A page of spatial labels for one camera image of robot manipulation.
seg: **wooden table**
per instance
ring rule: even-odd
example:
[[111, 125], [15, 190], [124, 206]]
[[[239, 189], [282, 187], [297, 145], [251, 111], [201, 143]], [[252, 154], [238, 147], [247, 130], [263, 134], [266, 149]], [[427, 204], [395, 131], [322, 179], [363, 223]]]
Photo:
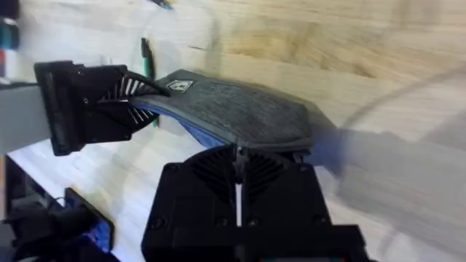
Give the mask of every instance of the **wooden table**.
[[[315, 122], [317, 173], [335, 223], [359, 223], [380, 261], [466, 261], [466, 4], [460, 0], [22, 0], [23, 63], [178, 68], [297, 99]], [[139, 244], [162, 167], [203, 148], [171, 119], [131, 142], [10, 156], [54, 197], [75, 188]]]

